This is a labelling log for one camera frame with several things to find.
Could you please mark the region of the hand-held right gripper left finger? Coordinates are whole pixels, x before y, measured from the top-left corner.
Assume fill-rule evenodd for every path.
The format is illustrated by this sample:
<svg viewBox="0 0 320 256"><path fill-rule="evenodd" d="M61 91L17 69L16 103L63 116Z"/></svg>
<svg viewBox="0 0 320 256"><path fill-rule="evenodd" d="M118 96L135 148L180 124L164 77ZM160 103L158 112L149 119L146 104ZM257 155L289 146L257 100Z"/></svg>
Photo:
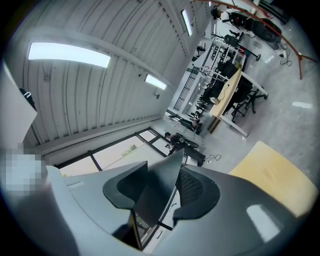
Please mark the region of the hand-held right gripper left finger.
<svg viewBox="0 0 320 256"><path fill-rule="evenodd" d="M131 212L116 208L104 195L104 184L127 171L147 166L135 162L107 171L63 178L60 170L47 166L47 178L58 212L66 226L61 242L54 246L55 256L142 256L113 234L128 223Z"/></svg>

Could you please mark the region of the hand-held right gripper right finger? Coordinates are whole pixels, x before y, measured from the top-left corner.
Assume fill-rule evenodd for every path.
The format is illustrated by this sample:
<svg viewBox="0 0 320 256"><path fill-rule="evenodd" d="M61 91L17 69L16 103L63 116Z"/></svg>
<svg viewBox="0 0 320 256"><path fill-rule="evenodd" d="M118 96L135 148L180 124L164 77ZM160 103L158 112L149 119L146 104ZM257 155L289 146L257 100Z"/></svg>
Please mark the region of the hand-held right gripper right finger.
<svg viewBox="0 0 320 256"><path fill-rule="evenodd" d="M206 212L177 220L155 256L277 256L306 220L243 178L189 164L181 170L203 183L203 195L182 210Z"/></svg>

